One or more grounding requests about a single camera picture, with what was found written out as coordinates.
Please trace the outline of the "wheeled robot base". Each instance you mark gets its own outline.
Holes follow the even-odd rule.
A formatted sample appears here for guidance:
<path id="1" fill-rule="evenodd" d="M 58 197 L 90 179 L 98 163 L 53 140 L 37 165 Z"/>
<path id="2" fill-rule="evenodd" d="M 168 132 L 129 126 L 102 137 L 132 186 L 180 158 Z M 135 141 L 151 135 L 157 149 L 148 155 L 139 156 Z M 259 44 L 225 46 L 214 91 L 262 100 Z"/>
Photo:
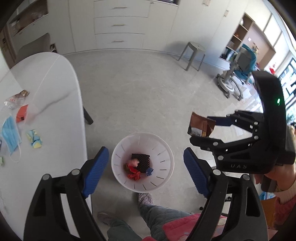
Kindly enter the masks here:
<path id="1" fill-rule="evenodd" d="M 246 84 L 250 79 L 252 72 L 256 69 L 258 47 L 253 45 L 252 48 L 246 44 L 234 53 L 234 57 L 230 61 L 230 69 L 217 74 L 217 85 L 224 91 L 224 95 L 229 98 L 230 94 L 237 96 L 241 101 L 243 92 L 234 77 L 238 78 L 242 84 Z"/>

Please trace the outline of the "person right hand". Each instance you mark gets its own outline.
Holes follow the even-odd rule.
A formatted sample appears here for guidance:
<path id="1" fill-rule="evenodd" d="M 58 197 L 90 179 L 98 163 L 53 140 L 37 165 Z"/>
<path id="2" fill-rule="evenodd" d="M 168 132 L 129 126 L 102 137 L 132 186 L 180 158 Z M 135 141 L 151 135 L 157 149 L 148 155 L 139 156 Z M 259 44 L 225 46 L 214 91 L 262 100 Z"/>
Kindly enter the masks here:
<path id="1" fill-rule="evenodd" d="M 266 174 L 254 174 L 255 184 L 261 184 L 261 190 L 268 192 L 274 192 L 276 187 L 272 182 L 268 183 L 264 181 L 265 178 L 269 178 L 276 182 L 280 191 L 288 190 L 295 182 L 295 164 L 293 165 L 275 165 L 273 169 Z"/>

